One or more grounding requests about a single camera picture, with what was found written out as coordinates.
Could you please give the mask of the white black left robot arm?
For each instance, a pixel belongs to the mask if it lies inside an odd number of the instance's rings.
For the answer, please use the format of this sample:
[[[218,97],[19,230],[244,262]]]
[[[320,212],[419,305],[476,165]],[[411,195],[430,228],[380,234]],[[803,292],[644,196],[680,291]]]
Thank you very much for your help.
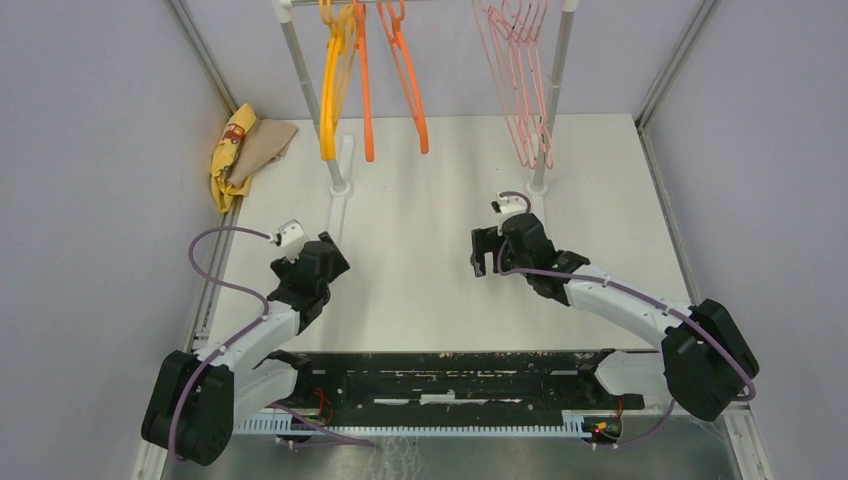
[[[279,346],[303,333],[331,298],[330,285],[350,268],[328,232],[309,238],[291,221],[258,237],[281,250],[270,268],[278,286],[261,296],[256,318],[228,338],[165,357],[141,424],[141,437],[169,454],[208,466],[234,429],[277,400],[293,407],[313,397],[304,359]]]

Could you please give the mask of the orange plastic hanger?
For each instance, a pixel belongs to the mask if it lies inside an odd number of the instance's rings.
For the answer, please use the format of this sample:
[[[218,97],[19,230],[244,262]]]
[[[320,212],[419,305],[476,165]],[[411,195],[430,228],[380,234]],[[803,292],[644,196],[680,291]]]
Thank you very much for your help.
[[[404,35],[402,24],[406,17],[404,1],[378,1],[376,3],[380,22],[387,38],[398,77],[407,100],[410,115],[419,138],[422,155],[429,153],[429,133],[426,115],[417,82],[414,62]]]
[[[364,158],[367,162],[375,160],[374,133],[372,124],[370,78],[368,68],[366,7],[362,1],[353,1],[353,17],[355,21],[355,48],[359,58],[360,80],[363,105],[363,140]]]

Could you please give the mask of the yellow plastic hanger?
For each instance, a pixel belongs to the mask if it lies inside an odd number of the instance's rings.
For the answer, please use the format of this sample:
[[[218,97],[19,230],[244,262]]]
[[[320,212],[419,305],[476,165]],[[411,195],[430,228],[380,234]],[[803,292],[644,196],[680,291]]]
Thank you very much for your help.
[[[319,14],[328,28],[329,39],[326,45],[326,57],[321,95],[320,111],[320,154],[329,163],[336,158],[335,128],[337,124],[337,76],[339,62],[345,50],[346,17],[342,11],[336,16],[331,1],[319,2]]]
[[[346,17],[346,26],[345,26],[345,50],[342,54],[342,57],[339,62],[339,70],[337,80],[338,80],[338,97],[337,97],[337,124],[335,128],[335,138],[336,138],[336,130],[338,126],[338,122],[341,118],[342,109],[345,102],[345,95],[347,92],[348,84],[350,81],[353,59],[355,56],[355,21],[353,17],[353,7],[352,4],[344,4],[341,5],[338,9],[333,6],[333,10],[336,16],[339,15],[339,11],[342,11],[343,15]]]

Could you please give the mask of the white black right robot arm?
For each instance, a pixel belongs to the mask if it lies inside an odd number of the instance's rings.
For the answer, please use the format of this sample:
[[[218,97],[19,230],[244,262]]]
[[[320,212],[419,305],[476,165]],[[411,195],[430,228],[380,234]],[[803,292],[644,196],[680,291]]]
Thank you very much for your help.
[[[472,230],[476,277],[489,271],[487,255],[493,272],[520,275],[537,295],[596,315],[654,347],[671,398],[696,418],[714,421],[731,403],[756,397],[759,363],[720,302],[673,303],[616,280],[587,257],[556,248],[533,213]]]

